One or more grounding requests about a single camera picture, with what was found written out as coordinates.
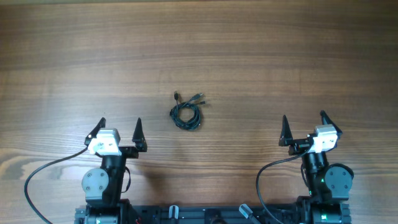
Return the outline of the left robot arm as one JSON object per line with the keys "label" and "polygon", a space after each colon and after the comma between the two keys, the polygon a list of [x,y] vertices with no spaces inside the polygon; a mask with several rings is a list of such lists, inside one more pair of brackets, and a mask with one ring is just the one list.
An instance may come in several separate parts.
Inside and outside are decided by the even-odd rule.
{"label": "left robot arm", "polygon": [[133,146],[120,146],[120,135],[116,128],[107,128],[106,119],[101,118],[96,127],[85,138],[90,154],[101,158],[99,168],[89,170],[82,178],[86,206],[75,210],[75,224],[128,224],[141,223],[141,216],[133,209],[128,199],[122,199],[131,185],[123,189],[128,159],[137,159],[140,152],[147,151],[147,143],[139,118],[132,136]]}

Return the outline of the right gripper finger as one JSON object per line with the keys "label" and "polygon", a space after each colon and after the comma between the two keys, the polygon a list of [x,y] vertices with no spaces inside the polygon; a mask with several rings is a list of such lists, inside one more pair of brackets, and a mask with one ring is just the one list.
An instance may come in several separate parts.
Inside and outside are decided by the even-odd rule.
{"label": "right gripper finger", "polygon": [[282,129],[279,138],[279,146],[289,146],[292,145],[294,139],[292,132],[290,130],[289,122],[286,115],[282,117]]}
{"label": "right gripper finger", "polygon": [[324,110],[321,110],[320,116],[322,119],[322,124],[331,124],[336,129],[337,136],[341,136],[343,134],[342,130],[330,119],[327,113]]}

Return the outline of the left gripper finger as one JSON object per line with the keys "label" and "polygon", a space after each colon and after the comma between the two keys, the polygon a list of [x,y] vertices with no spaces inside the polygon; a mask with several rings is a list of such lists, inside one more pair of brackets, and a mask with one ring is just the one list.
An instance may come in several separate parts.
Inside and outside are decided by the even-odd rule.
{"label": "left gripper finger", "polygon": [[106,119],[102,117],[98,124],[92,129],[92,131],[85,138],[85,145],[88,146],[92,139],[96,138],[99,130],[106,126]]}
{"label": "left gripper finger", "polygon": [[147,142],[142,128],[142,120],[140,118],[137,119],[134,134],[132,136],[132,142],[135,144],[135,148],[139,152],[147,151]]}

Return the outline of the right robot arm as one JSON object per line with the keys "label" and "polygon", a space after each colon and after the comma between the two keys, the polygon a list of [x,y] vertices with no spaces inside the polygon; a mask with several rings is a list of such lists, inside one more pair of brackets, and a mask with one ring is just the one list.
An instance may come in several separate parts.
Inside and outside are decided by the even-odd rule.
{"label": "right robot arm", "polygon": [[342,130],[320,112],[321,125],[303,139],[294,139],[286,116],[282,118],[279,145],[289,147],[289,155],[302,159],[301,172],[309,196],[299,196],[296,201],[298,223],[352,222],[349,205],[349,191],[353,185],[354,172],[340,163],[330,164],[327,152],[337,147]]}

